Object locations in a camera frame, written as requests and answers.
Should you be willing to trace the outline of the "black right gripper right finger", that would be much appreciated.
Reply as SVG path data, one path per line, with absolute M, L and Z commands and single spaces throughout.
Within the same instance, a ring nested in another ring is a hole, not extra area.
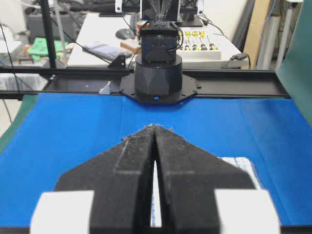
M 244 170 L 155 128 L 163 229 L 167 234 L 278 234 L 271 197 Z

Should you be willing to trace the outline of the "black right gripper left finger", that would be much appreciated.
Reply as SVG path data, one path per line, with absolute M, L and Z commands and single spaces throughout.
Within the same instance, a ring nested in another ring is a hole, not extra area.
M 149 223 L 155 127 L 66 172 L 41 194 L 33 234 L 132 234 Z

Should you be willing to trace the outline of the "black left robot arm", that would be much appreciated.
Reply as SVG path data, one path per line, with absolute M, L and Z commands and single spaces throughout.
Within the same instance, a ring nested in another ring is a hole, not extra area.
M 123 92 L 144 103 L 175 103 L 195 82 L 182 73 L 176 52 L 181 31 L 151 21 L 140 30 L 141 53 Z M 33 234 L 133 234 L 150 226 L 155 127 L 147 126 L 106 152 L 64 172 L 41 194 L 31 218 Z

